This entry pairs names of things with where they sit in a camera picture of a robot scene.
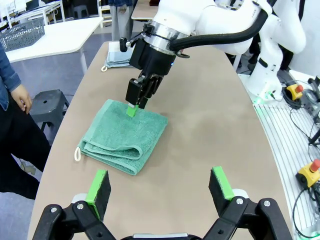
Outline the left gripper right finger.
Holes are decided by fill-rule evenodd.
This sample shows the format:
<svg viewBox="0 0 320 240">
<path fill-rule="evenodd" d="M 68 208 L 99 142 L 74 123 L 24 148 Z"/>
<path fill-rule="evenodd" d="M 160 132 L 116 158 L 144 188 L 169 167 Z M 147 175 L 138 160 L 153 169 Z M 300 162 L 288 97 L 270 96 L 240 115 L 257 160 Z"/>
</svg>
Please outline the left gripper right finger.
<svg viewBox="0 0 320 240">
<path fill-rule="evenodd" d="M 254 240 L 292 239 L 278 203 L 273 198 L 255 203 L 235 195 L 221 166 L 211 169 L 208 188 L 218 219 L 204 240 L 230 240 L 237 229 L 247 229 Z"/>
</svg>

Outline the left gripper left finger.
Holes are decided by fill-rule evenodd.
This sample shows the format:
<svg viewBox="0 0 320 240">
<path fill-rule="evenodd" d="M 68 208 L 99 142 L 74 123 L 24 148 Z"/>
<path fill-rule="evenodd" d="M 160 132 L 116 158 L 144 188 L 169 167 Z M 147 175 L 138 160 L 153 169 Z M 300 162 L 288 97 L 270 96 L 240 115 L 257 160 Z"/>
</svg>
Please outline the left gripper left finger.
<svg viewBox="0 0 320 240">
<path fill-rule="evenodd" d="M 62 208 L 47 205 L 41 214 L 34 240 L 71 240 L 74 234 L 85 233 L 89 240 L 114 240 L 103 223 L 111 184 L 107 170 L 98 170 L 84 200 Z"/>
</svg>

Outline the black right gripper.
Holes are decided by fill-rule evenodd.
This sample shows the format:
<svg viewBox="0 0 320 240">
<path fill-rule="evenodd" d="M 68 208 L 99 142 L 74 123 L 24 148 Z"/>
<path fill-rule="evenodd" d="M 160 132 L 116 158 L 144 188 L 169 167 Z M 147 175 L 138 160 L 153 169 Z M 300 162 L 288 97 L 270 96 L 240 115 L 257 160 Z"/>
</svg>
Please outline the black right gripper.
<svg viewBox="0 0 320 240">
<path fill-rule="evenodd" d="M 145 77 L 131 78 L 125 100 L 128 102 L 126 114 L 134 117 L 138 108 L 144 109 L 148 100 L 157 92 L 163 76 L 167 75 L 175 61 L 176 55 L 170 55 L 155 50 L 145 41 L 137 41 L 132 52 L 129 64 L 144 75 L 153 75 L 143 85 Z"/>
</svg>

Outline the person's left hand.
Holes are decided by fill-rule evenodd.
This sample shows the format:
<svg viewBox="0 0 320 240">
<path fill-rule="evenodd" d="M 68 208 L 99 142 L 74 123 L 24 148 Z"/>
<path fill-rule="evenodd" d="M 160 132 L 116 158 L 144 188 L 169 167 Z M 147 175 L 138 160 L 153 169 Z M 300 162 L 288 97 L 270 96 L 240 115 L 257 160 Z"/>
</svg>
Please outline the person's left hand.
<svg viewBox="0 0 320 240">
<path fill-rule="evenodd" d="M 28 115 L 32 107 L 32 99 L 27 89 L 20 84 L 10 94 L 19 108 Z"/>
</svg>

